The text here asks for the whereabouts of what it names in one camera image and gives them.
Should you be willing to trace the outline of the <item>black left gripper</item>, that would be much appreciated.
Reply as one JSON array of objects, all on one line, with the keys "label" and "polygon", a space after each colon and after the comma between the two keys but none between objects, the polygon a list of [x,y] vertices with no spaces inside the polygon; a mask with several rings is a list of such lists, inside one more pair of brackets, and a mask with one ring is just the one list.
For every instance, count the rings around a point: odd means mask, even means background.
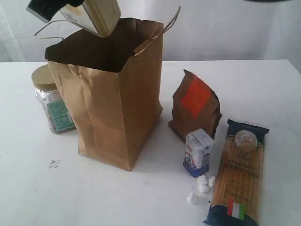
[{"label": "black left gripper", "polygon": [[67,4],[78,7],[83,4],[84,0],[50,0],[49,2],[54,7],[64,7]]}]

